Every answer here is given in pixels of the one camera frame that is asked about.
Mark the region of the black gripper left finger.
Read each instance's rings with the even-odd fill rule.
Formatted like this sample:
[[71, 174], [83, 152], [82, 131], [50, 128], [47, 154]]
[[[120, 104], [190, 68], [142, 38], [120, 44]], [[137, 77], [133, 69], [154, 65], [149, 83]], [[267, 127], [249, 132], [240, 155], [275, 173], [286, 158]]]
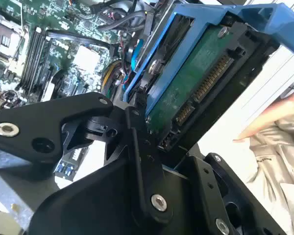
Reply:
[[0, 111], [0, 170], [29, 181], [49, 177], [71, 150], [106, 143], [111, 163], [124, 148], [127, 112], [145, 121], [145, 106], [121, 109], [99, 93], [87, 93]]

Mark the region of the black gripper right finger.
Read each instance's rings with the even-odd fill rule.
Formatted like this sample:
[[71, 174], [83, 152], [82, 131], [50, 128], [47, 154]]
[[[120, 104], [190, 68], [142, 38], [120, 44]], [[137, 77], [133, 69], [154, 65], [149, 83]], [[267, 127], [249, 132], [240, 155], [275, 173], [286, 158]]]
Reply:
[[220, 155], [185, 156], [176, 170], [190, 181], [198, 225], [205, 235], [285, 234]]

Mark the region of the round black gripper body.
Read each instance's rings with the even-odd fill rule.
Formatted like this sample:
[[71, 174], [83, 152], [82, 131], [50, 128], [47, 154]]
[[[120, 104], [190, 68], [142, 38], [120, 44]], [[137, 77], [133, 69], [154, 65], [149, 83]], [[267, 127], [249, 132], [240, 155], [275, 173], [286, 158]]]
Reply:
[[48, 197], [30, 235], [199, 235], [190, 181], [163, 169], [145, 122], [127, 112], [124, 148], [111, 163]]

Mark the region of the person's hand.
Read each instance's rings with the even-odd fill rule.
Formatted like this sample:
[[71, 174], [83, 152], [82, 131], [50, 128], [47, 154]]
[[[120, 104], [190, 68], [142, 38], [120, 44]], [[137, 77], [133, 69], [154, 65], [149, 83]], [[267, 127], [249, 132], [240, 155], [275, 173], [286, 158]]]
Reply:
[[271, 123], [290, 115], [294, 115], [294, 93], [268, 106], [234, 141], [240, 141], [253, 136]]

